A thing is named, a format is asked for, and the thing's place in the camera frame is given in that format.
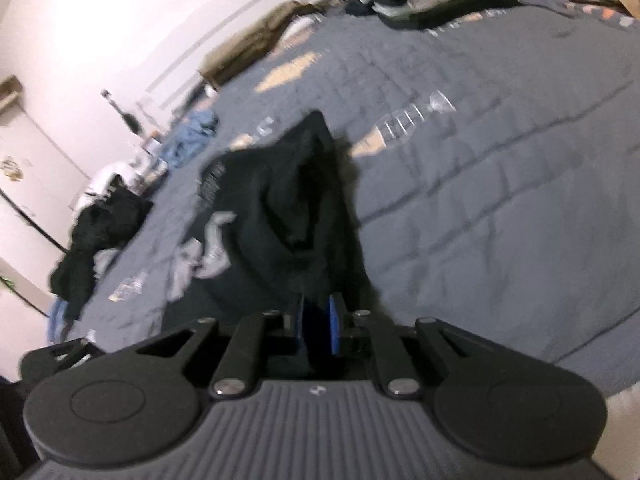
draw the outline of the gray blanket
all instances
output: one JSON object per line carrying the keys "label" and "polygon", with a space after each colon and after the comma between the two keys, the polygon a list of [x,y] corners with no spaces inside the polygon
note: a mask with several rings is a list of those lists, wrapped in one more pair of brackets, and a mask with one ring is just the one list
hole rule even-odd
{"label": "gray blanket", "polygon": [[[405,130],[344,172],[368,275],[397,322],[442,318],[606,394],[640,380],[639,27],[528,1],[423,32],[337,13],[229,83],[217,137],[156,194],[70,337],[95,331],[114,351],[157,333],[200,167],[317,108],[345,143],[390,120]],[[455,111],[429,113],[434,92]]]}

